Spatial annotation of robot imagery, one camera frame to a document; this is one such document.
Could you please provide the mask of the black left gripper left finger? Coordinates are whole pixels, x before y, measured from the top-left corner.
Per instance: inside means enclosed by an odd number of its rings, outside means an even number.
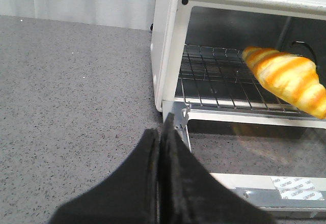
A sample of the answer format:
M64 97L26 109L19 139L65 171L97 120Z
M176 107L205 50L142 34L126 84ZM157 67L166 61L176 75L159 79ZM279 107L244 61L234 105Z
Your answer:
M146 129L104 181L60 206L49 223L157 223L159 138Z

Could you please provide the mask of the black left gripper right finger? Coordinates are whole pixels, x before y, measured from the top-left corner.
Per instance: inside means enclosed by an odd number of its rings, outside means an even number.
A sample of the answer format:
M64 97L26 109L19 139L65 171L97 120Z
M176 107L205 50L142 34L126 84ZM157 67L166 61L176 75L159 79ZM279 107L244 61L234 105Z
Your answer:
M189 151L173 122L169 113L159 144L161 223L276 223L218 182Z

